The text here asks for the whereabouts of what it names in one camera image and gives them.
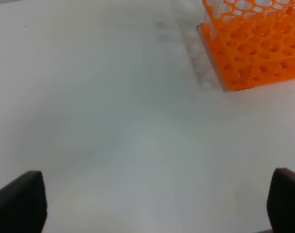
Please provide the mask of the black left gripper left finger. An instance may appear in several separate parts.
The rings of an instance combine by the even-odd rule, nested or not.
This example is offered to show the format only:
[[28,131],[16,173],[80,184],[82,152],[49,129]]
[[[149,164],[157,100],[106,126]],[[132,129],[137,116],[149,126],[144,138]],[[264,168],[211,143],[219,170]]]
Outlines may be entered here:
[[41,171],[28,171],[0,189],[0,233],[41,233],[48,215]]

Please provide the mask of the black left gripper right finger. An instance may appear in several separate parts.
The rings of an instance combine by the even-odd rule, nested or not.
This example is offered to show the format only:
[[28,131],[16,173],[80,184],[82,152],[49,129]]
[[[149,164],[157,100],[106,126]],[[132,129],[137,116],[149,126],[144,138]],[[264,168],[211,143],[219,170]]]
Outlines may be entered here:
[[274,233],[295,233],[295,172],[275,169],[266,209]]

